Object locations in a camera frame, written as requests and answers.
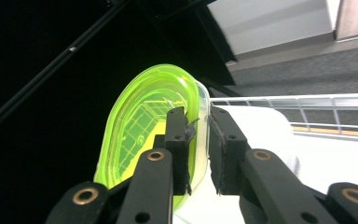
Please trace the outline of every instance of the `green plastic dish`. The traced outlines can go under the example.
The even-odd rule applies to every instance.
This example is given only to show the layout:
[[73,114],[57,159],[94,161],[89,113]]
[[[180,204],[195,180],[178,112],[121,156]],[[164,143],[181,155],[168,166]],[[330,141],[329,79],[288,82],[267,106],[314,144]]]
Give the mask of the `green plastic dish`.
[[[155,134],[165,133],[167,112],[183,106],[189,121],[198,119],[199,108],[205,105],[202,98],[206,98],[205,93],[200,97],[197,81],[177,66],[161,64],[143,71],[120,94],[109,114],[94,181],[111,189],[131,177],[139,156],[153,147]],[[197,161],[207,161],[206,149],[197,153],[197,136],[190,143],[191,181],[196,157]],[[206,165],[199,170],[205,173]],[[178,208],[183,200],[175,196],[173,207]]]

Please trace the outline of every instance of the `translucent green plate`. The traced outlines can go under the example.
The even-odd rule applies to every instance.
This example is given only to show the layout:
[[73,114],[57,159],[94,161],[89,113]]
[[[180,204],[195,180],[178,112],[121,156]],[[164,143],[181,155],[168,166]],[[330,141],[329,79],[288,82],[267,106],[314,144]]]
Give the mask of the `translucent green plate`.
[[[143,71],[120,94],[109,114],[94,181],[111,189],[131,177],[139,156],[153,147],[155,135],[165,133],[167,112],[183,106],[188,120],[195,120],[200,117],[199,108],[205,105],[206,98],[209,101],[204,91],[199,92],[197,81],[177,66],[161,64]],[[201,125],[202,129],[206,129],[205,123]],[[199,157],[199,163],[206,161],[207,155],[206,146],[203,147],[204,152],[197,153],[197,137],[190,143],[191,182],[195,174],[196,157]],[[206,145],[206,136],[202,140],[203,145]],[[205,169],[206,165],[198,170],[205,173]],[[175,196],[174,208],[183,199]]]

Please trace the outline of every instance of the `green plate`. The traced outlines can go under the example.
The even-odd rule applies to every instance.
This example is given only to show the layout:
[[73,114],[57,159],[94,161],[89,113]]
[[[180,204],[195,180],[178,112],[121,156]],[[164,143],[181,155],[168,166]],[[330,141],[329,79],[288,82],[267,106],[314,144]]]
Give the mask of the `green plate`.
[[[188,120],[198,118],[199,88],[189,73],[174,65],[161,64],[138,75],[120,94],[109,114],[94,181],[111,189],[131,177],[139,156],[153,147],[155,134],[165,133],[167,112],[177,106],[185,108]],[[190,143],[191,178],[195,170],[196,138]],[[174,208],[183,199],[175,196]]]

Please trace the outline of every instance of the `black backdrop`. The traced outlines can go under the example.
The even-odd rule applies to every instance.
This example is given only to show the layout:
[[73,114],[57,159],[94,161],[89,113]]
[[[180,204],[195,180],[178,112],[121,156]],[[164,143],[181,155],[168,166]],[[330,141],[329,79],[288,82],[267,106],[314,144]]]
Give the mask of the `black backdrop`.
[[92,180],[110,109],[146,68],[172,63],[233,84],[225,62],[235,59],[206,7],[160,22],[188,2],[126,2],[105,23],[105,1],[0,2],[0,223],[43,222]]

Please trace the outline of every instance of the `white wire rack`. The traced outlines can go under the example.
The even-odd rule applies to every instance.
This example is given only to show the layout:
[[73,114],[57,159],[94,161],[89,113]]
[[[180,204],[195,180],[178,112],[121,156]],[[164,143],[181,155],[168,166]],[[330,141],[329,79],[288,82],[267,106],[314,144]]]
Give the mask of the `white wire rack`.
[[270,107],[288,118],[295,134],[358,140],[358,93],[212,98],[211,103]]

